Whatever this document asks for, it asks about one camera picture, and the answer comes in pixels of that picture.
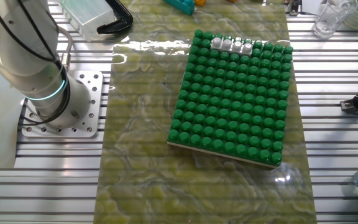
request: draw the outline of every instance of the teal object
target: teal object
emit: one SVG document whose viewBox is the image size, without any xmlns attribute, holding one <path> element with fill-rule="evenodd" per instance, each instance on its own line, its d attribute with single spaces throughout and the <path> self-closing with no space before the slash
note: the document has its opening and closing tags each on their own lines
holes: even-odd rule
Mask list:
<svg viewBox="0 0 358 224">
<path fill-rule="evenodd" d="M 192 13 L 194 12 L 195 3 L 193 0 L 164 0 L 164 1 L 188 15 L 192 15 Z"/>
</svg>

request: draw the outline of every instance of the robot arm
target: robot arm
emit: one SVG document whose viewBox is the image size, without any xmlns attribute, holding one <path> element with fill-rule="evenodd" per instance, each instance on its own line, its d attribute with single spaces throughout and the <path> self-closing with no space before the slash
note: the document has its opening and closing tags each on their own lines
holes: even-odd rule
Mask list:
<svg viewBox="0 0 358 224">
<path fill-rule="evenodd" d="M 31 101 L 41 123 L 67 128 L 85 115 L 90 94 L 58 58 L 59 31 L 47 0 L 0 0 L 1 75 Z M 68 64 L 68 52 L 63 59 Z"/>
</svg>

